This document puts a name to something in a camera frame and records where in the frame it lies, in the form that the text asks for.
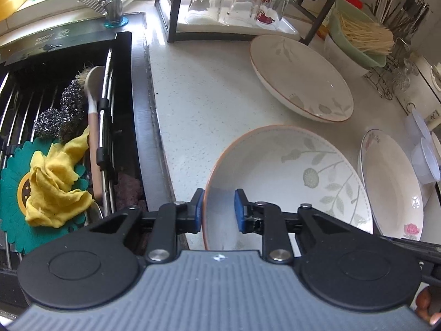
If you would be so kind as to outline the person's right hand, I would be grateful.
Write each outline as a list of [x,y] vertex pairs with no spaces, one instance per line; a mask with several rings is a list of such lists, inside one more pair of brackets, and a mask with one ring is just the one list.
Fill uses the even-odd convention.
[[431,326],[440,320],[440,286],[427,286],[416,297],[415,313]]

